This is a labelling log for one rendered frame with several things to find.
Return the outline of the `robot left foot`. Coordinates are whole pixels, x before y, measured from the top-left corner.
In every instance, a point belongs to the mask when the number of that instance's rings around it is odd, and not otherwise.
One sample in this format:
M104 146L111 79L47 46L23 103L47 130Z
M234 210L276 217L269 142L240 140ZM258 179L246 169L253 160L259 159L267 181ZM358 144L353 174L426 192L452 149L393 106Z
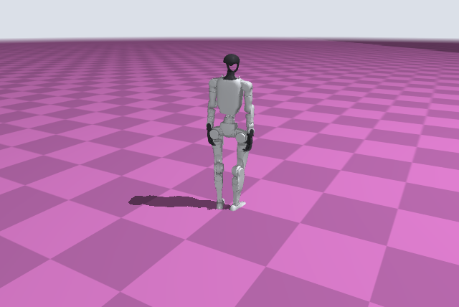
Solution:
M217 209L223 209L223 205L224 205L224 199L222 198L222 202L219 200L219 202L217 201Z

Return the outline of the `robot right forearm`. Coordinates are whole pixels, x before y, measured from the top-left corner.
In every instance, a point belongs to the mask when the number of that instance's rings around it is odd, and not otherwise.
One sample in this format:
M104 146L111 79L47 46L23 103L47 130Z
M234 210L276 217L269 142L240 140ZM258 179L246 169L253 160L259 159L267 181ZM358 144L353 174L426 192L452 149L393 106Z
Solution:
M254 105L251 106L251 111L250 113L246 114L246 126L247 126L247 133L250 134L250 130L253 129L253 131L255 132L254 130L254 110L255 110L255 107Z

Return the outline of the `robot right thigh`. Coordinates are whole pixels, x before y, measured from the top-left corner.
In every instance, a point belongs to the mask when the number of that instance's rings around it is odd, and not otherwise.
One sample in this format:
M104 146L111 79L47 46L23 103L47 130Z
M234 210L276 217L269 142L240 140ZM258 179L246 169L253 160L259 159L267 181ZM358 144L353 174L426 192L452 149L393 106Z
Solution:
M235 129L235 137L237 141L237 165L232 167L232 174L233 176L237 177L237 171L239 168L243 168L245 170L247 158L249 151L243 151L246 148L246 140L247 140L247 131L236 128Z

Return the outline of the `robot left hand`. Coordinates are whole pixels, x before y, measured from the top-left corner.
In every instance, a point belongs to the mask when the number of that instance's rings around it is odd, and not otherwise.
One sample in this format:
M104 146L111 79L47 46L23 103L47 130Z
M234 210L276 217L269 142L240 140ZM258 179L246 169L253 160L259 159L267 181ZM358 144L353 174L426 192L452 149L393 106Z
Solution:
M209 132L210 132L211 130L212 130L211 124L208 123L208 124L207 124L207 138L208 138L208 142L209 142L211 145L216 146L216 145L214 144L212 138L210 137L210 134L209 134Z

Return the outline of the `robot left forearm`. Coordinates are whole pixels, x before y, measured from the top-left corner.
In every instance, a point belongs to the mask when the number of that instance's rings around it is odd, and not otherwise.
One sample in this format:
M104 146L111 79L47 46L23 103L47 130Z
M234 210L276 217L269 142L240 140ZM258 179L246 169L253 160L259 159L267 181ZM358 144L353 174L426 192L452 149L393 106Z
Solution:
M214 127L214 114L215 114L215 109L213 108L209 108L209 102L208 102L208 116L207 116L207 124L210 123L211 124L211 128ZM207 127L207 124L206 124L206 127Z

